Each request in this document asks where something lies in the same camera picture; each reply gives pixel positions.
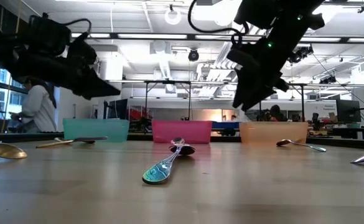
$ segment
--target wooden table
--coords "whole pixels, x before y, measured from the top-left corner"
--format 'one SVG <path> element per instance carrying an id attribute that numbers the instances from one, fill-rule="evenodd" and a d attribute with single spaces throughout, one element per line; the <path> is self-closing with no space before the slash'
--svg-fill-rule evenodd
<path id="1" fill-rule="evenodd" d="M 75 143 L 0 160 L 0 223 L 364 223 L 364 150 L 326 147 L 196 146 L 172 180 L 150 186 L 143 172 L 167 144 Z"/>

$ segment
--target computer monitor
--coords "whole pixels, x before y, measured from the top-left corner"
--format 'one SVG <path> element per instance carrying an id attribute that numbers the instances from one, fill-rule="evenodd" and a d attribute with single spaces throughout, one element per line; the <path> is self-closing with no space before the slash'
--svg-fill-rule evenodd
<path id="1" fill-rule="evenodd" d="M 127 119 L 128 99 L 110 101 L 107 118 Z"/>
<path id="2" fill-rule="evenodd" d="M 338 122 L 361 122 L 360 102 L 337 100 Z"/>

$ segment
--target desk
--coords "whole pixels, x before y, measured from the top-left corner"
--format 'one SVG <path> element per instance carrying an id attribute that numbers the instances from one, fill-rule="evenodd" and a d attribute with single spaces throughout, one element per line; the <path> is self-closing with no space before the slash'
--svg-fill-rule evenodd
<path id="1" fill-rule="evenodd" d="M 361 132 L 364 139 L 364 128 L 333 128 L 332 135 L 334 136 L 348 136 L 357 139 L 357 133 Z"/>
<path id="2" fill-rule="evenodd" d="M 168 144 L 128 141 L 35 149 L 0 162 L 0 223 L 347 223 L 364 221 L 363 149 L 195 145 L 168 184 L 141 176 Z"/>

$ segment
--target person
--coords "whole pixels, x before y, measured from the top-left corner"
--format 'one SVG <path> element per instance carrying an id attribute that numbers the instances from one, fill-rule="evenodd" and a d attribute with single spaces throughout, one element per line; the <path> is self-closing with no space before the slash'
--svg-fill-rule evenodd
<path id="1" fill-rule="evenodd" d="M 287 121 L 287 118 L 281 113 L 279 105 L 273 105 L 269 113 L 270 121 Z"/>
<path id="2" fill-rule="evenodd" d="M 11 118 L 20 120 L 27 133 L 55 132 L 54 121 L 57 107 L 53 91 L 46 82 L 28 77 L 23 83 L 28 90 L 27 98 L 22 103 L 20 113 L 13 113 Z"/>

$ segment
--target white shirt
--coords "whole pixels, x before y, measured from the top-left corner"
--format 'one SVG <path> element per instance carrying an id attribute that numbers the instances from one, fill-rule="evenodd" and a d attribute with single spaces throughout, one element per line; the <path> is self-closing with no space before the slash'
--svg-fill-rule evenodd
<path id="1" fill-rule="evenodd" d="M 34 121 L 40 131 L 56 131 L 55 107 L 43 86 L 36 85 L 28 91 L 21 112 L 28 116 L 22 119 L 24 124 Z"/>

